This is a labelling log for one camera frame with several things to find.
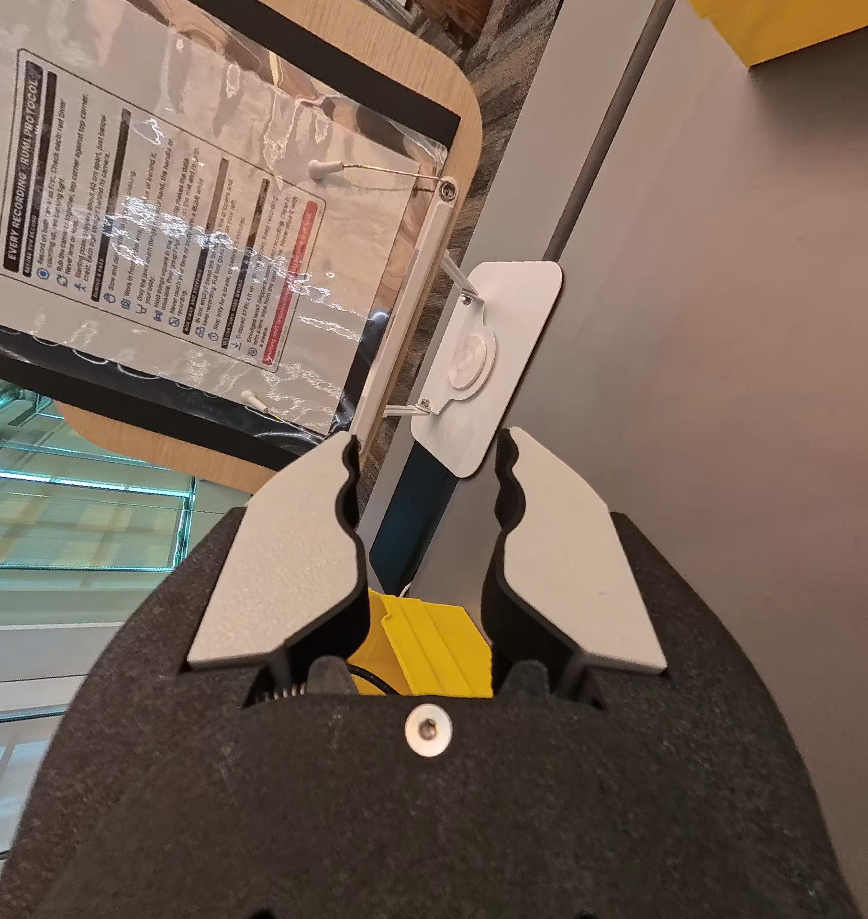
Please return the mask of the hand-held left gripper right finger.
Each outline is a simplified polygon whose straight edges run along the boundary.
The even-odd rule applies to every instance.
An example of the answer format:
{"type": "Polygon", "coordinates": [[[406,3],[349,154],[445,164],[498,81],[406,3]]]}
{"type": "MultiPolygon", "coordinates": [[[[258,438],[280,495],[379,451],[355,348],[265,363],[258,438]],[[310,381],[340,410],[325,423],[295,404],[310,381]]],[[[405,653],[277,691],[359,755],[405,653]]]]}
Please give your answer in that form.
{"type": "Polygon", "coordinates": [[[549,685],[582,685],[590,668],[658,676],[668,663],[599,494],[520,427],[497,437],[497,540],[481,620],[492,684],[536,661],[549,685]]]}

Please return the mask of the white sign stand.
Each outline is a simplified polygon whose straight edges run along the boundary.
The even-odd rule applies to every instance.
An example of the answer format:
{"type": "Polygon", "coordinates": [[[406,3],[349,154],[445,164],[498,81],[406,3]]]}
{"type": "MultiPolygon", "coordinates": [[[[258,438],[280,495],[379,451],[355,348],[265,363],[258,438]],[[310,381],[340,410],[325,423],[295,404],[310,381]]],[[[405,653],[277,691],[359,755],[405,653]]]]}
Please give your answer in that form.
{"type": "Polygon", "coordinates": [[[410,417],[411,434],[459,479],[482,465],[563,286],[551,261],[484,262],[465,274],[443,251],[459,191],[452,178],[423,177],[432,199],[349,431],[361,448],[385,416],[410,417]],[[441,270],[458,293],[420,395],[388,405],[387,386],[428,277],[441,270]]]}

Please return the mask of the yellow plastic bin with cables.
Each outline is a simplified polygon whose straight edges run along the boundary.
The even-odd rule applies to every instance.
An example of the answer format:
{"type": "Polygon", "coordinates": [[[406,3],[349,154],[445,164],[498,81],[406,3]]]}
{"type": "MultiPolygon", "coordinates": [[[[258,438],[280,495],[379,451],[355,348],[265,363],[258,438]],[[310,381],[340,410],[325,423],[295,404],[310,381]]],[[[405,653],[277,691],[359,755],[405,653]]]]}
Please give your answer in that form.
{"type": "Polygon", "coordinates": [[[371,626],[348,671],[362,695],[491,697],[492,651],[458,605],[369,591],[371,626]]]}

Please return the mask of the grey metal rod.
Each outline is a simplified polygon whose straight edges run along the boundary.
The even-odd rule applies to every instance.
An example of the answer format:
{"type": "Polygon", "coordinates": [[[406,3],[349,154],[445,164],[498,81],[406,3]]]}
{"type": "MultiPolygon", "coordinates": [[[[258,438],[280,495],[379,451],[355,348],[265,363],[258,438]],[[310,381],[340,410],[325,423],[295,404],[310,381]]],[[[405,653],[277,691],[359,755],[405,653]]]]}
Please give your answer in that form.
{"type": "Polygon", "coordinates": [[[548,242],[543,260],[558,262],[565,251],[674,6],[674,1],[655,1],[651,6],[644,27],[612,94],[611,102],[548,242]]]}

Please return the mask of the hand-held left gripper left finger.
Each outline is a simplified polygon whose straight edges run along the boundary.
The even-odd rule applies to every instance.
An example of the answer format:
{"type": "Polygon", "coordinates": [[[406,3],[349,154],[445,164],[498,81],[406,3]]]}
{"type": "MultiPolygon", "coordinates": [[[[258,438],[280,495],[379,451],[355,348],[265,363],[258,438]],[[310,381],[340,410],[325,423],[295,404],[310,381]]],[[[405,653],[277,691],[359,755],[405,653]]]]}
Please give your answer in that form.
{"type": "Polygon", "coordinates": [[[349,675],[370,631],[358,479],[358,439],[340,432],[249,499],[190,644],[190,670],[349,675]]]}

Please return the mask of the glass partition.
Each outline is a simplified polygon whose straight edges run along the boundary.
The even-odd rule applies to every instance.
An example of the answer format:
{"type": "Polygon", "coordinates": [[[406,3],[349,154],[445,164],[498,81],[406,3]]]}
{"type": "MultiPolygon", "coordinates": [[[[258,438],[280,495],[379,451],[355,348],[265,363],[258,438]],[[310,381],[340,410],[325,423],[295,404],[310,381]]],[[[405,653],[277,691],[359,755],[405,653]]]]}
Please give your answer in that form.
{"type": "Polygon", "coordinates": [[[96,447],[0,380],[0,570],[165,573],[247,493],[96,447]]]}

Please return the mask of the yellow plastic bin with divider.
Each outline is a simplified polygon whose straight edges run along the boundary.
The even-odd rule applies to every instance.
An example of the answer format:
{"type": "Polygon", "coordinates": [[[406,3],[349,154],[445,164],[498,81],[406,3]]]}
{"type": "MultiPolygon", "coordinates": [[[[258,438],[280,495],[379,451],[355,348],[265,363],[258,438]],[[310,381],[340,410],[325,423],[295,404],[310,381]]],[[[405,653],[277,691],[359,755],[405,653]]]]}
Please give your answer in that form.
{"type": "Polygon", "coordinates": [[[746,67],[868,27],[868,1],[691,1],[746,67]]]}

